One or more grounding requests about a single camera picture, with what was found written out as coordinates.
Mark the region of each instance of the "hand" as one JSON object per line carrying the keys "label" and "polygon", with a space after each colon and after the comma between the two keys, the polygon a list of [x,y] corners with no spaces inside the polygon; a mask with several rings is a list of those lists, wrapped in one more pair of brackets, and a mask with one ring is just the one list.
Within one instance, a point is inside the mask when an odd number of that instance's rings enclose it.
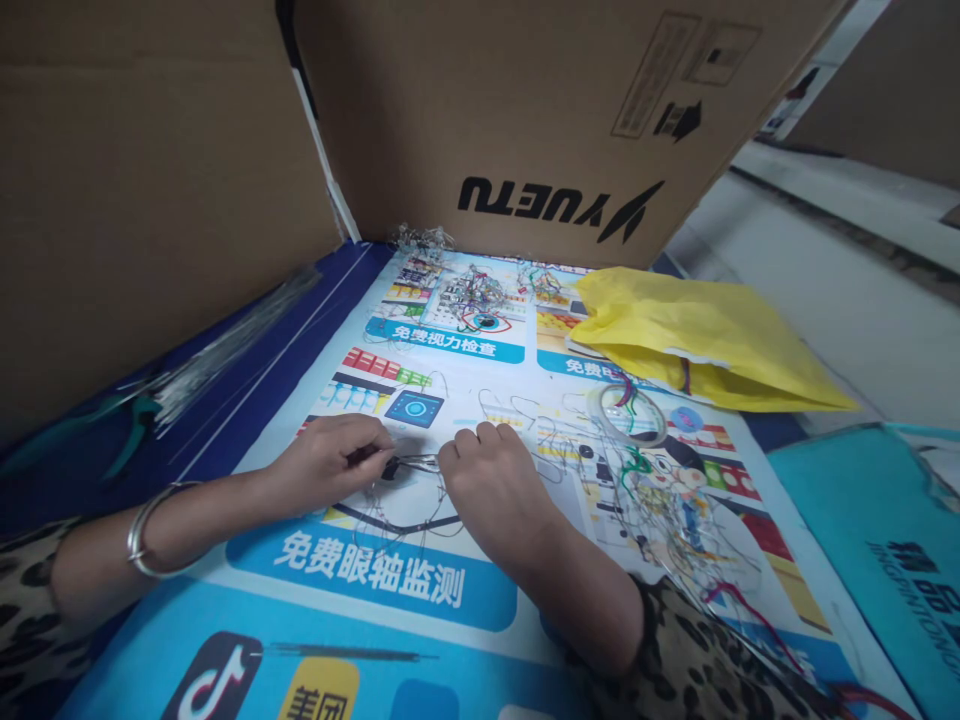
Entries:
{"label": "hand", "polygon": [[537,565],[569,526],[547,495],[533,458],[509,425],[461,430],[439,453],[447,493],[487,556],[508,575]]}
{"label": "hand", "polygon": [[372,485],[393,449],[377,418],[358,413],[317,418],[258,473],[257,501],[273,520],[329,507]]}

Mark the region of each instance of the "tape roll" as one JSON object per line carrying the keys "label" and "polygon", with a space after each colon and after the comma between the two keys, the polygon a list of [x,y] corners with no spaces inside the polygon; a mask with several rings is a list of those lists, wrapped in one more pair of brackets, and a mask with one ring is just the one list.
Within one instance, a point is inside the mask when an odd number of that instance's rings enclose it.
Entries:
{"label": "tape roll", "polygon": [[604,398],[606,398],[607,393],[612,392],[616,392],[617,397],[623,397],[623,393],[626,391],[626,383],[619,383],[617,385],[607,384],[598,387],[590,393],[587,398],[587,409],[590,411],[590,415],[600,423],[600,426],[607,435],[624,445],[632,445],[635,448],[652,448],[661,445],[667,438],[667,418],[664,416],[663,411],[653,404],[650,398],[636,388],[633,389],[634,395],[630,399],[630,402],[634,406],[637,404],[641,405],[653,421],[654,427],[656,428],[653,432],[653,437],[649,437],[651,435],[649,431],[637,433],[636,435],[628,435],[610,421],[610,417],[607,415],[607,411],[603,406]]}

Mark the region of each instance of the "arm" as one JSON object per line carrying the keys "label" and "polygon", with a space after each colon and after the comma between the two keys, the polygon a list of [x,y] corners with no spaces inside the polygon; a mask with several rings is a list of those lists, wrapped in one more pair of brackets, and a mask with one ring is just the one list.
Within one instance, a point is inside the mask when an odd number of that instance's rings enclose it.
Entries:
{"label": "arm", "polygon": [[463,524],[596,670],[620,677],[643,637],[630,577],[567,521],[509,425],[461,430],[440,468]]}
{"label": "arm", "polygon": [[[161,503],[144,529],[144,561],[153,570],[175,570],[234,535],[339,502],[373,483],[392,454],[393,441],[375,418],[319,418],[270,466]],[[73,633],[96,628],[156,585],[127,560],[138,509],[81,525],[57,551],[51,590]]]}

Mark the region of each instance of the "yellow plastic bag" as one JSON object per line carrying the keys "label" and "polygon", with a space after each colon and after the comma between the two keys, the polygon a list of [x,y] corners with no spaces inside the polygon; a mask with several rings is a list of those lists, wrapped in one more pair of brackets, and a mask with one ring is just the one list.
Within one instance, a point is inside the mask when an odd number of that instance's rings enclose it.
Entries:
{"label": "yellow plastic bag", "polygon": [[637,377],[720,407],[760,412],[856,410],[820,362],[744,285],[609,268],[579,283],[590,317],[570,338]]}

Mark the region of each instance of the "clear tape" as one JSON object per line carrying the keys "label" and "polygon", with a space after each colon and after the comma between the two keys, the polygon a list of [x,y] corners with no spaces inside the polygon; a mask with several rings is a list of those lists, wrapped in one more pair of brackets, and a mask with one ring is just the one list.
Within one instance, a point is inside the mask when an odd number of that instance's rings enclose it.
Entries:
{"label": "clear tape", "polygon": [[653,424],[656,427],[656,435],[652,439],[644,439],[634,437],[632,435],[627,435],[620,428],[616,427],[610,418],[607,415],[606,410],[603,407],[603,399],[606,397],[608,392],[618,391],[621,395],[628,390],[626,383],[620,383],[617,385],[603,385],[587,396],[587,410],[590,412],[590,415],[600,423],[600,426],[603,428],[604,432],[610,437],[611,440],[623,443],[624,445],[632,445],[635,448],[652,448],[660,445],[667,437],[667,418],[664,417],[663,412],[654,405],[653,401],[644,395],[642,392],[633,389],[634,396],[631,398],[631,402],[639,402],[643,408],[647,411],[647,414],[653,420]]}

